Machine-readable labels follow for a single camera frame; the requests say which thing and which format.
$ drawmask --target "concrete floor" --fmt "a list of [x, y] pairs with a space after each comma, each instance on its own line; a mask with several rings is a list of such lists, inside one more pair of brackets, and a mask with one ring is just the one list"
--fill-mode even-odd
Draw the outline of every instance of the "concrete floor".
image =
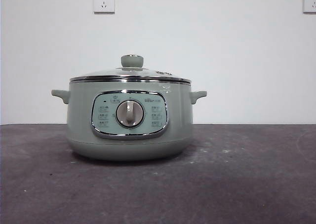
[[194, 125], [181, 154], [125, 163], [65, 130], [1, 126], [2, 224], [316, 223], [316, 125]]

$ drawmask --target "wall socket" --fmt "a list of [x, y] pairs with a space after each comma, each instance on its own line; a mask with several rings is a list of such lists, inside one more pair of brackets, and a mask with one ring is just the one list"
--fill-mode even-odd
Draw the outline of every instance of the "wall socket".
[[316, 0], [304, 0], [304, 13], [316, 13]]
[[94, 13], [114, 13], [115, 0], [93, 0]]

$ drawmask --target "green lid knob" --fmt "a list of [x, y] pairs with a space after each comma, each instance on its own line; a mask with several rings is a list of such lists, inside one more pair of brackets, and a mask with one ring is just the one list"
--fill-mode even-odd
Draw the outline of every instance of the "green lid knob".
[[122, 56], [120, 62], [123, 67], [142, 67], [144, 58], [142, 56], [130, 54]]

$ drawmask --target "side handle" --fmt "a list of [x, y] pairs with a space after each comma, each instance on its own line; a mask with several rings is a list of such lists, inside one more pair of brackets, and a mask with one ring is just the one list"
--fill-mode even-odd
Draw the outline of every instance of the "side handle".
[[202, 97], [206, 97], [206, 95], [207, 95], [207, 92], [204, 90], [190, 92], [191, 104], [195, 104], [197, 102], [197, 99], [200, 99]]
[[69, 103], [70, 91], [68, 91], [68, 90], [52, 90], [51, 95], [62, 98], [64, 104]]

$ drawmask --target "white dial knob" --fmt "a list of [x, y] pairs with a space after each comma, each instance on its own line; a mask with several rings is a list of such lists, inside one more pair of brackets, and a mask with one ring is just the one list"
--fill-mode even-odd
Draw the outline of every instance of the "white dial knob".
[[138, 125], [144, 116], [142, 106], [134, 100], [121, 103], [117, 109], [117, 119], [125, 127]]

